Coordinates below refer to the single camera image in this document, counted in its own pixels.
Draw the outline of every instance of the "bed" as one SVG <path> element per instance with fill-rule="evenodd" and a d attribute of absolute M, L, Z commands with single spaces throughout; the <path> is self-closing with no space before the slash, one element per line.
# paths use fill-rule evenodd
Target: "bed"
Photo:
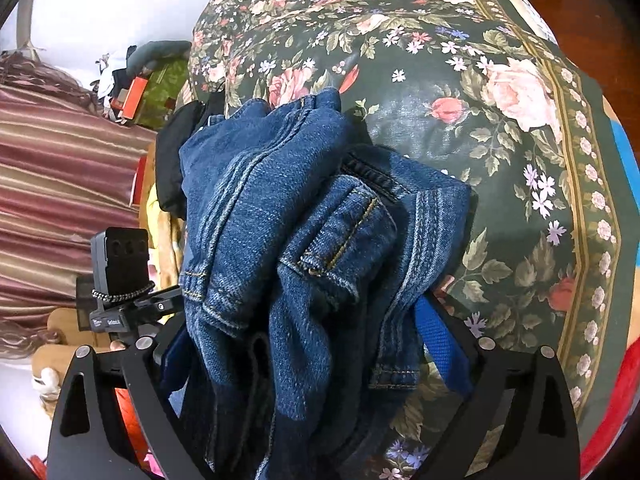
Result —
<path fill-rule="evenodd" d="M 556 349 L 587 475 L 606 452 L 619 370 L 633 390 L 623 411 L 638 387 L 637 359 L 621 366 L 640 327 L 640 177 L 599 86 L 530 3 L 211 0 L 193 44 L 185 101 L 222 85 L 229 116 L 251 98 L 275 107 L 333 86 L 373 142 L 471 184 L 466 249 L 436 294 L 476 336 Z M 458 403 L 427 358 L 361 478 L 410 477 Z"/>

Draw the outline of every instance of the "metal screw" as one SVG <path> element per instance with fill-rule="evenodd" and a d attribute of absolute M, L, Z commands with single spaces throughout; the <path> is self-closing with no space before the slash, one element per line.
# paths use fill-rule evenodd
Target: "metal screw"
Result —
<path fill-rule="evenodd" d="M 495 348 L 495 341 L 490 337 L 481 337 L 478 340 L 478 344 L 482 350 L 493 350 Z"/>
<path fill-rule="evenodd" d="M 144 350 L 146 348 L 149 348 L 153 344 L 153 342 L 153 339 L 145 335 L 144 337 L 141 337 L 136 341 L 136 348 L 138 350 Z"/>
<path fill-rule="evenodd" d="M 556 356 L 554 349 L 551 346 L 541 346 L 540 353 L 547 359 L 553 359 Z"/>
<path fill-rule="evenodd" d="M 79 346 L 76 349 L 76 357 L 79 357 L 79 358 L 87 357 L 90 351 L 91 351 L 91 348 L 89 348 L 87 345 Z"/>

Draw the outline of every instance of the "blue fabric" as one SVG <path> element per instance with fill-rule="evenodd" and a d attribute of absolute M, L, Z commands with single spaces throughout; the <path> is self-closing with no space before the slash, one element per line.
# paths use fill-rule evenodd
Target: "blue fabric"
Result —
<path fill-rule="evenodd" d="M 193 344 L 187 330 L 184 328 L 176 335 L 164 354 L 161 380 L 158 384 L 160 392 L 168 397 L 172 392 L 176 392 L 184 386 L 189 375 L 192 359 Z"/>
<path fill-rule="evenodd" d="M 312 479 L 321 456 L 346 478 L 418 383 L 412 307 L 462 238 L 470 188 L 357 144 L 335 89 L 273 112 L 251 100 L 213 122 L 180 149 L 180 286 L 215 392 L 201 402 L 216 405 L 214 423 L 188 431 L 210 432 L 217 472 L 245 447 L 266 450 L 262 480 Z M 247 443 L 256 332 L 275 402 L 268 442 Z"/>
<path fill-rule="evenodd" d="M 625 169 L 626 179 L 631 187 L 631 193 L 636 199 L 636 207 L 638 211 L 640 211 L 640 171 L 638 170 L 634 150 L 631 148 L 629 138 L 626 136 L 622 125 L 613 119 L 610 119 L 610 121 L 613 138 L 616 141 L 616 147 L 622 160 L 622 167 Z M 638 245 L 638 252 L 636 253 L 636 267 L 640 267 L 640 244 Z"/>
<path fill-rule="evenodd" d="M 425 296 L 415 302 L 415 327 L 447 388 L 463 397 L 471 394 L 469 360 Z"/>

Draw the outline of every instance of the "green floral fabric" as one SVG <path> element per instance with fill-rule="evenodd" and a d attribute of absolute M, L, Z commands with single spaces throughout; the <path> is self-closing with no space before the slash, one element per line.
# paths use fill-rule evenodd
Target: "green floral fabric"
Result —
<path fill-rule="evenodd" d="M 140 99 L 133 121 L 152 130 L 160 130 L 174 111 L 180 88 L 188 77 L 187 62 L 177 59 L 155 70 Z"/>
<path fill-rule="evenodd" d="M 617 369 L 624 351 L 634 255 L 621 247 L 638 232 L 621 227 L 625 180 L 612 197 L 621 166 L 602 94 L 508 0 L 211 0 L 190 72 L 201 100 L 225 85 L 227 115 L 338 88 L 375 143 L 471 184 L 468 244 L 437 295 L 476 336 L 556 348 L 587 442 L 612 388 L 610 374 L 597 386 L 599 365 Z M 458 404 L 426 356 L 362 477 L 411 476 Z"/>

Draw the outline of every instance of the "black clamp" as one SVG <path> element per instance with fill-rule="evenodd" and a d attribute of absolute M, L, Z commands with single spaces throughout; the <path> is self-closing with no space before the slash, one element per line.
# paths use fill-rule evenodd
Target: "black clamp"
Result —
<path fill-rule="evenodd" d="M 505 390 L 509 414 L 486 469 L 470 480 L 578 480 L 579 446 L 573 407 L 553 349 L 506 351 L 476 340 L 460 320 L 438 313 L 472 364 L 474 391 L 460 406 L 414 479 L 463 480 Z M 142 480 L 113 392 L 127 388 L 143 433 L 168 480 L 218 480 L 183 444 L 177 417 L 161 386 L 164 356 L 184 336 L 184 314 L 156 338 L 139 338 L 121 352 L 76 351 L 63 383 L 49 441 L 49 480 Z"/>

